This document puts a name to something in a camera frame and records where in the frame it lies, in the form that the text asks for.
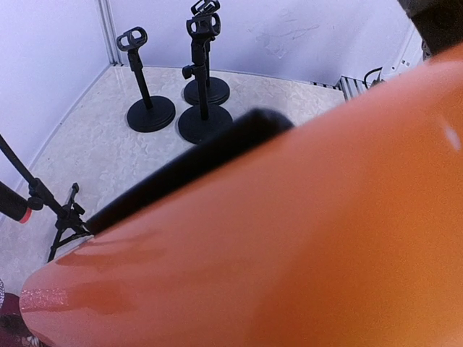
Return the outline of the orange microphone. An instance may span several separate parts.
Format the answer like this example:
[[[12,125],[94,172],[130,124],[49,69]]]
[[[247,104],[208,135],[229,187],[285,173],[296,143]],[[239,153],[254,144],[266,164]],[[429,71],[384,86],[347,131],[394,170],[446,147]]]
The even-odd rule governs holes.
[[[462,47],[32,274],[51,346],[460,346]]]

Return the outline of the black mint mic stand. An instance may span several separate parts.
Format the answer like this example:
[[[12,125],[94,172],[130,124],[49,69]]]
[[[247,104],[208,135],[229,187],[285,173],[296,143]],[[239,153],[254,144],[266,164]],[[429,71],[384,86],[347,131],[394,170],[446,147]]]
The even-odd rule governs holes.
[[[180,135],[188,142],[198,144],[217,131],[232,124],[232,116],[225,109],[208,102],[205,46],[221,32],[218,14],[200,14],[186,22],[190,35],[192,64],[182,68],[187,80],[195,78],[199,104],[182,113],[178,121]]]

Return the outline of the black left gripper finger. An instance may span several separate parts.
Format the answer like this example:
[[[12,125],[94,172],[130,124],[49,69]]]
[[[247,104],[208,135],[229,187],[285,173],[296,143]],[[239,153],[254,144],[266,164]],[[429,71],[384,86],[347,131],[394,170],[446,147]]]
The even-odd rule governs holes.
[[[97,235],[293,127],[277,111],[254,108],[119,195],[86,226]]]

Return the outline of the black purple mic stand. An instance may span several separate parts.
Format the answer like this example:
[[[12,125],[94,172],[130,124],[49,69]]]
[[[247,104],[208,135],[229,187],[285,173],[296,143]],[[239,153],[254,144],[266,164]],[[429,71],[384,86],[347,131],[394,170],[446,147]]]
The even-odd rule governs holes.
[[[200,15],[212,14],[220,9],[219,1],[197,1],[192,7],[191,12],[193,17]],[[208,102],[221,105],[225,103],[230,96],[230,88],[228,84],[220,78],[212,77],[210,71],[210,52],[211,42],[216,39],[217,34],[210,38],[205,44],[205,66],[207,72],[206,89]],[[190,105],[199,104],[199,96],[197,92],[197,83],[189,82],[184,88],[184,99]]]

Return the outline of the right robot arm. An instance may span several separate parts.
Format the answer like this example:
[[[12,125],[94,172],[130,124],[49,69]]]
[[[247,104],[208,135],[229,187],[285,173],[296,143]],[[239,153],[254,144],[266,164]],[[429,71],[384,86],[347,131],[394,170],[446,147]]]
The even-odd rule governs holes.
[[[462,42],[462,0],[398,0],[422,38],[426,61]]]

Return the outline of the black pink mic stand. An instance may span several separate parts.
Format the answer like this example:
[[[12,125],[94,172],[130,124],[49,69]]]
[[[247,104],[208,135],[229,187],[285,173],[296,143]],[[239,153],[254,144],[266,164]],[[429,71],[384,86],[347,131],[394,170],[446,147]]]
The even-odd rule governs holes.
[[[134,27],[116,39],[120,51],[126,52],[129,67],[135,75],[141,99],[135,102],[127,112],[129,127],[140,133],[157,132],[166,128],[176,116],[173,102],[160,95],[151,95],[143,74],[143,63],[139,49],[148,42],[148,34],[142,27]]]

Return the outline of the black microphone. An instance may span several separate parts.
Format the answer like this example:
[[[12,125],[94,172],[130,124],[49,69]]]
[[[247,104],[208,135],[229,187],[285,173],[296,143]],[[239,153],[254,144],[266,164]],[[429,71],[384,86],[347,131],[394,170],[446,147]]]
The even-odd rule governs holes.
[[[7,185],[1,183],[1,213],[21,224],[27,223],[32,215],[32,210],[27,205],[27,200]]]

